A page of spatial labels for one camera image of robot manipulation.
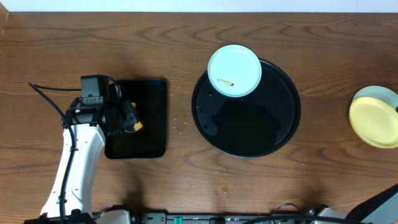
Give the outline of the green and yellow sponge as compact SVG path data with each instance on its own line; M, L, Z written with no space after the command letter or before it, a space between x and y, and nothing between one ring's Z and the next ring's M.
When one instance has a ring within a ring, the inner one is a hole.
M136 104L131 103L131 105L126 109L126 122L124 130L127 133L135 133L143 127L143 124L137 117Z

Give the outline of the light green plate with stain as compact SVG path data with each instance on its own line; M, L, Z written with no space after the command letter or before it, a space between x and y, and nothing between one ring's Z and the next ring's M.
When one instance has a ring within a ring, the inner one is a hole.
M211 56L207 73L210 83L219 93L238 98L257 88L262 67L257 55L249 48L226 45Z

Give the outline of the yellow plate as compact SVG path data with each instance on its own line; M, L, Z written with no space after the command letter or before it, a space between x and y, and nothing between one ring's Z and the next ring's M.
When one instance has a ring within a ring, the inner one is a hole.
M397 111L384 101L359 97L350 105L349 121L355 133L374 147L397 147Z

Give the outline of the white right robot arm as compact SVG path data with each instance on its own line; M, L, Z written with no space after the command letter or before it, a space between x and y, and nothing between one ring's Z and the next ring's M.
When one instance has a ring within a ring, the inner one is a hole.
M348 213L337 211L327 205L318 205L308 214L362 223L394 223L397 221L397 184L357 205Z

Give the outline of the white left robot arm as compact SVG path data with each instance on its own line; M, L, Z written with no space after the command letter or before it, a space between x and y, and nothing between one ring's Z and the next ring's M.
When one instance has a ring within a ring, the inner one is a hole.
M117 134L136 123L134 104L105 107L76 100L62 121L63 151L52 191L39 218L29 223L134 223L134 212L114 205L92 211L92 191L99 155L107 134Z

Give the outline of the rectangular black tray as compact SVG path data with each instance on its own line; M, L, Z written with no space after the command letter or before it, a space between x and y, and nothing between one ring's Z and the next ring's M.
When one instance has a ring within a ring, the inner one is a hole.
M124 99L136 104L143 127L134 133L106 138L109 159L145 159L165 153L167 134L167 84L165 80L118 80Z

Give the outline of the round black tray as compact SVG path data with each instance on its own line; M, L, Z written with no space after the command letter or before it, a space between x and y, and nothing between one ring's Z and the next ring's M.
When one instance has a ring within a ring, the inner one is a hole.
M257 88L238 98L224 96L211 85L208 74L198 80L192 96L193 120L214 147L237 157L261 157L289 142L301 116L298 91L278 66L261 60Z

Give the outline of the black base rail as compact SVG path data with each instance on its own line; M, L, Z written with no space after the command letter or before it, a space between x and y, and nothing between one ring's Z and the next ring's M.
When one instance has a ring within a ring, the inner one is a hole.
M146 224L242 224L254 219L264 218L264 215L189 215L189 214L165 214L142 213L130 215L131 223Z

